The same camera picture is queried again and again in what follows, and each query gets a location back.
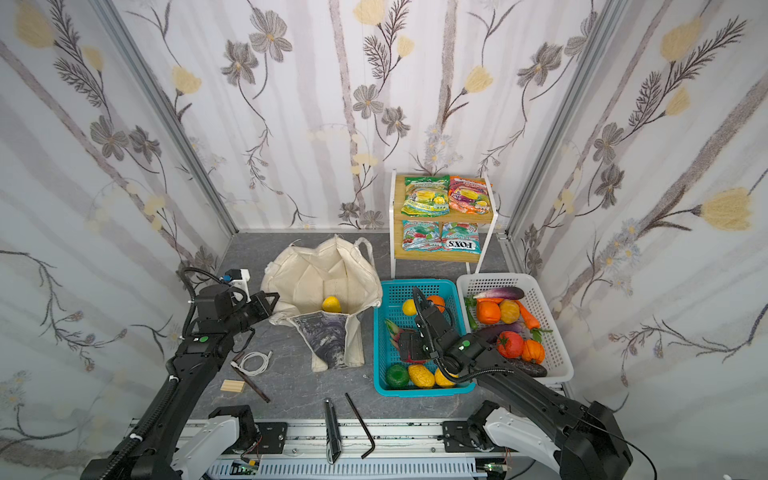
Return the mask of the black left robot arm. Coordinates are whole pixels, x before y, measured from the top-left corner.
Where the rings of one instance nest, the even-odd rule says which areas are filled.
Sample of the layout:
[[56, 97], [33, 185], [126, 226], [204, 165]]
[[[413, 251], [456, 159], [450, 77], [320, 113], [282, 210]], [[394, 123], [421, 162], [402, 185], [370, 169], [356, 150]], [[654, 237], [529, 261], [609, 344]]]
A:
[[91, 460], [84, 479], [203, 479], [227, 449], [248, 449], [259, 435], [247, 406], [214, 411], [184, 445], [178, 443], [195, 405], [233, 352], [235, 338], [271, 317], [279, 294], [248, 292], [246, 270], [222, 277], [178, 271], [190, 309], [182, 341], [166, 362], [167, 378], [136, 426], [106, 458]]

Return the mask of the orange Fox's fruits candy bag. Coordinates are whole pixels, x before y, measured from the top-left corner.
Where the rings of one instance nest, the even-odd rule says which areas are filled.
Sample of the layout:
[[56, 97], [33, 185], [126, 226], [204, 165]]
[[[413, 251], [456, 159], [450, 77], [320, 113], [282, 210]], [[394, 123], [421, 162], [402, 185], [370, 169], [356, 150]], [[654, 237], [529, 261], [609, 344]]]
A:
[[450, 209], [461, 213], [484, 215], [491, 208], [487, 184], [480, 179], [451, 176], [448, 198]]

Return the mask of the green candy bag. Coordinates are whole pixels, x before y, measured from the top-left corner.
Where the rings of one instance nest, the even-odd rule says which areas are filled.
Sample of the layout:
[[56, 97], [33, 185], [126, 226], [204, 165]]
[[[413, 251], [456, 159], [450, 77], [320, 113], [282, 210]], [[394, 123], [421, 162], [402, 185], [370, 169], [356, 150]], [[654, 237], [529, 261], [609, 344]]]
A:
[[412, 217], [440, 217], [450, 213], [449, 176], [406, 177], [401, 213]]

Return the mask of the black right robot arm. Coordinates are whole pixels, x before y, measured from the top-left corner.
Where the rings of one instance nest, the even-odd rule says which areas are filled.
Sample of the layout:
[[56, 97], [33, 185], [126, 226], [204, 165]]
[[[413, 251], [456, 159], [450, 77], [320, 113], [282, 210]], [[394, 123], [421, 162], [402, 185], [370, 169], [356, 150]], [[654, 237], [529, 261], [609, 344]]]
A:
[[568, 398], [504, 358], [475, 333], [458, 335], [451, 311], [441, 312], [418, 288], [412, 288], [416, 325], [426, 353], [448, 380], [478, 384], [513, 406], [542, 434], [512, 434], [511, 448], [558, 472], [562, 479], [622, 479], [631, 451], [643, 450], [622, 433], [613, 410], [594, 401]]

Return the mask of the small yellow lemon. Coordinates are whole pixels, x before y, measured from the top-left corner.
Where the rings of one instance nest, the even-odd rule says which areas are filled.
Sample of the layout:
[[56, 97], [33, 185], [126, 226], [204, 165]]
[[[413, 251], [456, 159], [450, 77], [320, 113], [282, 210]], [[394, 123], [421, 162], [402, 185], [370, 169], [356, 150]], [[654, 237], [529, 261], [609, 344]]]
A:
[[413, 299], [406, 300], [402, 304], [402, 313], [408, 317], [413, 317], [417, 314], [417, 308]]

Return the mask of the beige canvas tote bag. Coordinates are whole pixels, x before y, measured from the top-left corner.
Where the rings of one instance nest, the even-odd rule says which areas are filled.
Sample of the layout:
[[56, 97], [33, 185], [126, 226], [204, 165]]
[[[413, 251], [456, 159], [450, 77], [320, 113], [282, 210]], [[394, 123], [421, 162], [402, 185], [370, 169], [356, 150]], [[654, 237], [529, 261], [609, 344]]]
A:
[[[292, 244], [268, 264], [261, 289], [280, 294], [269, 322], [299, 333], [314, 372], [365, 364], [360, 317], [383, 297], [368, 239], [351, 243], [335, 236], [313, 248]], [[328, 296], [340, 300], [341, 313], [321, 309]]]

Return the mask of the pink dragon fruit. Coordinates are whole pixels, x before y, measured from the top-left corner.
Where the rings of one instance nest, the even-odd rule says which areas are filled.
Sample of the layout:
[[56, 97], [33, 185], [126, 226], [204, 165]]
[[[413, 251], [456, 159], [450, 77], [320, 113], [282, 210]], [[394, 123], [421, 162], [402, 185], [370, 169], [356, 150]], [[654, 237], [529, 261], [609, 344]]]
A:
[[385, 320], [385, 326], [390, 337], [390, 343], [397, 350], [400, 360], [405, 363], [412, 363], [411, 342], [413, 331], [401, 328], [389, 319]]

